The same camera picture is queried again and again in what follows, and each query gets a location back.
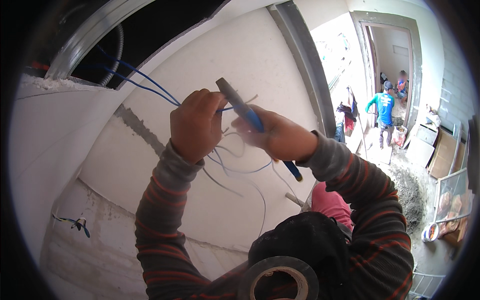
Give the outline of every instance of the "cap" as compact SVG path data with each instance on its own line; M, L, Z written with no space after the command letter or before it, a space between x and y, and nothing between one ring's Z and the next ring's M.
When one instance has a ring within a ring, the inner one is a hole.
M393 84L390 82L390 81L385 81L384 82L384 89L385 90L390 90L390 89L393 89Z

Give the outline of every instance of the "black electrical tape roll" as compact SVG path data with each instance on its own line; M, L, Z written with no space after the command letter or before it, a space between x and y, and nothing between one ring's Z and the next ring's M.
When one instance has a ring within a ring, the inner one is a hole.
M297 282L295 300L316 300L319 285L315 271L306 262L291 256L273 256L254 264L240 281L237 299L255 300L255 286L263 276L273 272L288 273Z

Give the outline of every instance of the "striped long-sleeve shirt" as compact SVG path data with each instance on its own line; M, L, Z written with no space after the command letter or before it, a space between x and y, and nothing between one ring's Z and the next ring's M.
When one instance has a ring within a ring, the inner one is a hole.
M345 145L319 135L307 162L328 191L337 191L355 211L349 250L354 299L403 299L412 283L413 257L395 184L377 166ZM169 142L136 213L136 247L149 299L235 299L247 262L211 282L193 266L178 231L187 191L204 161L184 161ZM272 295L281 298L282 293Z

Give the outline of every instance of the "blue tool handle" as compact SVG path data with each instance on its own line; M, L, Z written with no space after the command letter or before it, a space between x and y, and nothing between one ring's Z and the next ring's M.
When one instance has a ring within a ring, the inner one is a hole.
M259 133L264 133L264 125L257 114L250 108L245 114L247 121L252 125Z
M245 114L245 117L246 117L247 121L250 123L250 125L252 125L259 133L264 133L265 132L264 125L262 124L262 121L260 121L260 118L257 116L257 114L252 109L249 109L247 111L247 113ZM290 170L293 177L295 177L295 179L297 181L302 181L303 180L303 177L300 174L300 171L298 170L297 166L293 162L283 161L283 163L285 164L285 166L287 166L287 168Z

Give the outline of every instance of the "bundle of wires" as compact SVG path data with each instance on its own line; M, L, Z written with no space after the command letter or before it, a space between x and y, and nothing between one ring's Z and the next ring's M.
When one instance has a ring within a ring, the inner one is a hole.
M132 84L134 84L135 86L139 87L139 88L142 88L142 89L145 89L147 91L150 91L150 92L153 92L159 96L161 96L162 98L164 98L166 101L168 101L169 103L175 105L175 106L180 106L180 102L175 99L175 97L170 94L166 89L164 89L161 85L159 85L156 81L154 81L152 78L148 77L146 74L142 73L141 71L137 70L135 67L127 64L126 62L122 61L122 60L119 60L113 56L110 56L108 55L99 45L96 46L97 49L99 49L107 58L109 58L110 60L113 60L113 61L116 61L122 65L124 65L125 67L129 68L130 70L136 72L136 73L139 73L140 75L142 75L143 77L145 77L147 80L149 80L150 82L152 82L155 86L157 86L159 89L161 89L164 93L166 93L170 98L168 98L167 96L165 96L164 94L154 90L154 89L151 89L149 87L146 87L146 86L143 86L141 84L138 84L136 82L134 82L133 80L131 79L128 79L124 76L122 76L121 74L109 69L106 65L95 65L95 66L92 66L94 68L103 68L104 70L106 70L107 72L111 73L111 74L114 74L115 76L118 76L120 77L121 79L125 80L125 81L128 81ZM219 109L217 110L217 112L221 112L221 111L226 111L226 110L231 110L231 109L234 109L234 107L229 107L229 108L224 108L224 109ZM225 134L224 136L228 136L228 135L231 135L231 134L237 134L236 132L231 132L231 133L227 133ZM227 149L226 147L224 146L220 146L220 145L217 145L216 148L219 148L219 149L224 149L226 150L227 152L229 152L231 155L237 157L237 158L240 158L243 156L243 153L244 153L244 150L245 150L245 143L243 143L243 149L242 149L242 153L240 155L236 155L235 153L233 153L232 151L230 151L229 149ZM263 167L257 169L257 170L254 170L254 171L240 171L240 170L234 170L234 169L231 169L231 168L227 168L225 167L225 165L223 164L223 161L222 161L222 158L220 156L220 154L218 153L218 151L216 149L214 149L213 153L216 154L216 156L218 157L218 161L214 158L212 158L210 155L207 155L209 159L213 160L214 162L216 162L217 164L221 165L222 168L223 168L223 171L224 173L229 176L229 177L235 177L237 179L240 179L240 180L243 180L245 181L246 183L248 183L249 185L253 186L260 194L260 196L262 197L262 200L263 200L263 203L264 203L264 218L263 218L263 221L262 221L262 227L260 229L260 233L258 236L260 236L262 234L262 231L263 231L263 228L264 228L264 224L265 224L265 213L266 213L266 202L265 202L265 197L264 195L262 194L262 191L260 190L260 188L258 187L258 185L256 185L253 181L251 181L250 179L244 177L244 176L238 176L238 175L233 175L233 174L252 174L252 173L256 173L256 172L259 172L263 169L265 169L266 167L268 167L269 165L272 165L272 169L274 171L274 173L288 186L288 188L290 189L290 191L293 193L293 195L295 196L295 198L297 198L295 192L293 191L292 187L290 187L290 185L287 183L287 181L285 179L283 179L280 174L275 170L275 167L274 167L274 163L273 163L273 160L270 159L270 162L267 163L266 165L264 165ZM208 178L210 178L214 183L216 183L218 186L226 189L227 191L230 191L240 197L243 197L243 195L239 192L236 192L226 186L224 186L223 184L221 184L220 182L218 182L217 180L215 180L208 172L207 170L204 168L203 169L204 173L207 175Z
M70 222L70 223L73 223L71 229L73 228L77 228L78 231L80 231L80 229L84 229L85 231L85 235L90 238L90 232L88 232L88 229L86 226L87 224L87 220L85 218L78 218L76 220L73 220L73 219L68 219L68 218L59 218L57 217L55 214L52 214L52 217L57 220L57 221L60 221L60 222Z

